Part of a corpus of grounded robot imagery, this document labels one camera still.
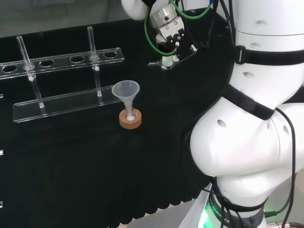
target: metal part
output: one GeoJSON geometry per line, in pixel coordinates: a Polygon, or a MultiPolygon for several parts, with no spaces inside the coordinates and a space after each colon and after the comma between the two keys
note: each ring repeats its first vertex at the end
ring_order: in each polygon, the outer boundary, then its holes
{"type": "Polygon", "coordinates": [[[164,37],[167,38],[169,36],[174,36],[175,34],[179,33],[180,29],[184,29],[184,22],[182,21],[181,17],[176,17],[173,21],[171,21],[169,24],[166,24],[164,26],[161,26],[158,28],[159,33],[164,37]]]}
{"type": "Polygon", "coordinates": [[[196,48],[193,44],[191,45],[191,49],[192,49],[194,52],[197,51],[197,48],[196,48]]]}
{"type": "MultiPolygon", "coordinates": [[[[96,51],[96,54],[99,56],[99,59],[96,61],[92,61],[90,59],[91,54],[91,51],[87,51],[68,55],[34,58],[30,61],[35,65],[35,73],[39,74],[57,70],[92,66],[94,64],[114,64],[120,63],[124,60],[124,55],[119,47],[96,51]]],[[[27,75],[28,73],[24,69],[24,60],[0,64],[0,79],[27,75]]]]}
{"type": "MultiPolygon", "coordinates": [[[[268,228],[282,228],[282,224],[283,222],[272,222],[272,223],[268,223],[267,226],[268,228]]],[[[288,222],[285,224],[285,228],[290,228],[288,222]]]]}
{"type": "Polygon", "coordinates": [[[166,7],[162,8],[160,11],[152,14],[150,16],[150,22],[154,28],[157,28],[163,26],[164,24],[167,24],[176,17],[177,13],[174,6],[172,4],[169,4],[166,7]]]}

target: glass tube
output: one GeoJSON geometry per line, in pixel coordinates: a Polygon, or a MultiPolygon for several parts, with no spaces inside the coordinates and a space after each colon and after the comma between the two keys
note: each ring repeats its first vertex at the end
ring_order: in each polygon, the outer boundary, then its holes
{"type": "Polygon", "coordinates": [[[35,97],[38,101],[39,107],[44,108],[43,100],[42,100],[40,90],[39,90],[39,87],[38,87],[38,84],[37,84],[37,81],[36,81],[36,74],[35,74],[35,70],[34,70],[35,65],[32,64],[29,60],[29,55],[28,55],[28,52],[25,48],[23,38],[21,36],[17,37],[17,42],[18,42],[20,52],[22,54],[22,57],[23,57],[23,60],[24,60],[24,63],[25,63],[24,68],[27,70],[28,79],[32,84],[34,94],[35,94],[35,97]]]}

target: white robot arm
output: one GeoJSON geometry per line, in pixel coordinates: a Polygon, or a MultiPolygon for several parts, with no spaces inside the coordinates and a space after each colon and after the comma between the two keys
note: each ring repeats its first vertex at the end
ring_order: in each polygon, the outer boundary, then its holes
{"type": "MultiPolygon", "coordinates": [[[[144,18],[147,6],[142,0],[122,3],[131,18],[144,18]]],[[[295,129],[298,172],[304,168],[304,104],[282,103],[304,83],[304,1],[237,0],[234,4],[235,42],[241,48],[229,85],[267,109],[279,107],[289,117],[295,129]],[[260,60],[252,57],[244,61],[246,50],[260,60]]],[[[168,0],[157,0],[152,14],[167,5],[168,0]]],[[[224,197],[235,205],[255,207],[291,177],[292,142],[291,126],[279,112],[263,120],[221,97],[193,128],[190,149],[198,168],[217,177],[224,197]]],[[[216,197],[208,204],[207,213],[213,227],[219,228],[223,215],[214,203],[219,204],[216,197]]],[[[240,216],[245,220],[258,218],[259,213],[264,216],[261,211],[241,212],[240,216]]],[[[225,227],[231,227],[231,222],[225,222],[225,227]]],[[[267,227],[264,217],[257,227],[267,227]]]]}

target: acrylic test tube rack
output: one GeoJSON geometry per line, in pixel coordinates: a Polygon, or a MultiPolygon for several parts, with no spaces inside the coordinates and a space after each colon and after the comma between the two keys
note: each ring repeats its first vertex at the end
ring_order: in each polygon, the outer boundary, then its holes
{"type": "Polygon", "coordinates": [[[87,32],[90,51],[35,59],[29,59],[22,37],[17,37],[23,61],[1,63],[0,80],[27,76],[29,82],[32,84],[36,100],[14,104],[13,121],[29,121],[120,102],[120,100],[112,94],[113,86],[101,87],[100,65],[119,64],[124,61],[124,55],[120,48],[96,50],[93,28],[87,27],[87,32]],[[86,66],[92,67],[96,88],[46,98],[41,97],[36,81],[37,74],[86,66]]]}

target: green light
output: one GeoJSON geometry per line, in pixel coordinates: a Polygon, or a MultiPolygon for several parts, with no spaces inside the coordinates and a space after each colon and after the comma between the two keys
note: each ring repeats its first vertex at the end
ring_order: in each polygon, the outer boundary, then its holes
{"type": "Polygon", "coordinates": [[[204,209],[200,215],[198,228],[213,228],[213,225],[207,213],[207,209],[204,209]]]}

